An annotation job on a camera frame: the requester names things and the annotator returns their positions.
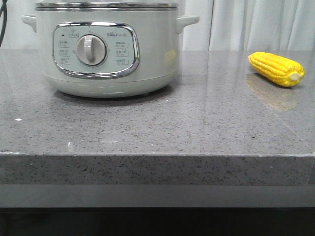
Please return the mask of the yellow corn cob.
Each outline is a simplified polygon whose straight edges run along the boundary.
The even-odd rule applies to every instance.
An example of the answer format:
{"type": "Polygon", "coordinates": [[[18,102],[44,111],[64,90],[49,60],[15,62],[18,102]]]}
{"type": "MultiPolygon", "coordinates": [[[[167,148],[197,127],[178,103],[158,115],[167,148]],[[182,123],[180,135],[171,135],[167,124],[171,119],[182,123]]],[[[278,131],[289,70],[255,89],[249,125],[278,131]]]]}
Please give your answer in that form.
{"type": "Polygon", "coordinates": [[[302,64],[272,53],[255,52],[248,60],[260,75],[282,87],[298,85],[306,74],[302,64]]]}

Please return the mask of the pale green electric cooking pot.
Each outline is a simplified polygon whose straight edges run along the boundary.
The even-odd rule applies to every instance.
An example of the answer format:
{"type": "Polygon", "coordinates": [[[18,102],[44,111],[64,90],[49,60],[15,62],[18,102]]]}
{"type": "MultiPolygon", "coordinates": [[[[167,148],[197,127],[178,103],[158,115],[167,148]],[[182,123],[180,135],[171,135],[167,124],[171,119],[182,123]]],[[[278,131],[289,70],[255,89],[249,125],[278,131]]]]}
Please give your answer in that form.
{"type": "Polygon", "coordinates": [[[177,75],[179,35],[197,16],[176,7],[36,7],[22,22],[38,34],[42,70],[64,93],[92,98],[146,94],[177,75]]]}

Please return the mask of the white curtain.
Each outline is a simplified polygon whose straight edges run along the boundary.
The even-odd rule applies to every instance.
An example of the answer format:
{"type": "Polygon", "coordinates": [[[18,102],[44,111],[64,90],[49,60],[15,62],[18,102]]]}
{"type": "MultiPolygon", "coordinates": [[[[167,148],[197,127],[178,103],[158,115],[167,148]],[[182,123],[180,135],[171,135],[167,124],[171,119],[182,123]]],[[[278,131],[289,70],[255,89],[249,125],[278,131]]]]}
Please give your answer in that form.
{"type": "Polygon", "coordinates": [[[189,51],[312,51],[312,0],[9,0],[2,49],[36,49],[61,22],[173,31],[189,51]]]}

